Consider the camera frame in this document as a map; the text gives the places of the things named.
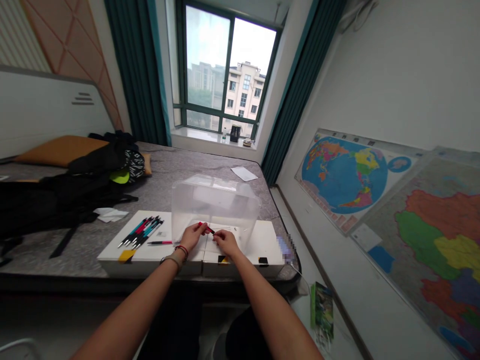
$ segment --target window sill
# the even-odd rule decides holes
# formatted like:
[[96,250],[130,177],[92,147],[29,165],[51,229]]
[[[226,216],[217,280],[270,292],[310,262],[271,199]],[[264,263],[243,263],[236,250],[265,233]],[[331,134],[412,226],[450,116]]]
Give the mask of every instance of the window sill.
[[210,143],[218,143],[220,145],[241,148],[245,150],[256,151],[257,144],[254,143],[250,147],[244,146],[244,140],[242,138],[238,139],[238,142],[230,141],[230,135],[226,136],[226,140],[222,140],[222,134],[210,131],[198,130],[190,127],[180,127],[178,129],[173,129],[170,131],[172,136],[178,136],[182,138],[191,138],[201,141],[206,141]]

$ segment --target orange pillow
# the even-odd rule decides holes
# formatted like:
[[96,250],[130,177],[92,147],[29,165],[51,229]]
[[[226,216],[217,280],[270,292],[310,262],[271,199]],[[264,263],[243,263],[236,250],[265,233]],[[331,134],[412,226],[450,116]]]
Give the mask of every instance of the orange pillow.
[[150,164],[150,160],[152,154],[142,154],[143,158],[145,159],[145,174],[144,175],[152,175],[152,166]]
[[107,141],[66,135],[57,137],[17,156],[17,163],[52,165],[67,168],[69,163],[107,145]]

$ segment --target map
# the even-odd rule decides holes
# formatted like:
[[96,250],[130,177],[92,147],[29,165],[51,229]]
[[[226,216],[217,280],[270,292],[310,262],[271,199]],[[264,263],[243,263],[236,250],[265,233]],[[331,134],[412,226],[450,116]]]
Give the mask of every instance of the map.
[[295,178],[347,233],[416,159],[317,132]]
[[437,154],[352,237],[464,359],[480,359],[480,168]]

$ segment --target headboard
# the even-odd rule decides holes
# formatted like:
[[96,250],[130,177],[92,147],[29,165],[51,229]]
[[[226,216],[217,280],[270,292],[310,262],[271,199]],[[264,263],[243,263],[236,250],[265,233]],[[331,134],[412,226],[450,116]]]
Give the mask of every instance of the headboard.
[[62,135],[113,131],[93,81],[0,65],[0,159]]

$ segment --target green book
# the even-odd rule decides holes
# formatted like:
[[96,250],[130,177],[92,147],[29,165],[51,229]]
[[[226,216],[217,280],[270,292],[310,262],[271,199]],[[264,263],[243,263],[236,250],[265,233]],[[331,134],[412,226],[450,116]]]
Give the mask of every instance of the green book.
[[332,292],[315,282],[310,292],[310,326],[319,328],[331,342],[334,338],[334,301]]

